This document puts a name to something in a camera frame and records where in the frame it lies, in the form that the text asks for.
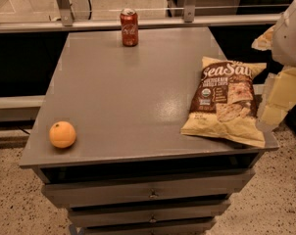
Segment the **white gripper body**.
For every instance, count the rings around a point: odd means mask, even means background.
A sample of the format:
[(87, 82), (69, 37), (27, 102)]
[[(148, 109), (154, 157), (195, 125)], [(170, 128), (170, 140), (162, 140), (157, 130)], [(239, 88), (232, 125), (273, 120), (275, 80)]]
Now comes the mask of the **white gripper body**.
[(276, 62), (296, 67), (296, 0), (281, 14), (274, 26), (271, 54)]

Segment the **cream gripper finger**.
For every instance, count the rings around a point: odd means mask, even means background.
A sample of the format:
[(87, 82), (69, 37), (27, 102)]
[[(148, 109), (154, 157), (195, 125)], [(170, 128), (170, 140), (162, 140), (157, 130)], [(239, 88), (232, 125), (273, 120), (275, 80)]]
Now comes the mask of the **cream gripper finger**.
[(295, 105), (296, 68), (287, 66), (278, 74), (270, 73), (257, 112), (257, 128), (261, 131), (274, 130)]
[(260, 51), (267, 51), (272, 48), (272, 35), (273, 35), (274, 26), (268, 28), (262, 35), (256, 38), (251, 47)]

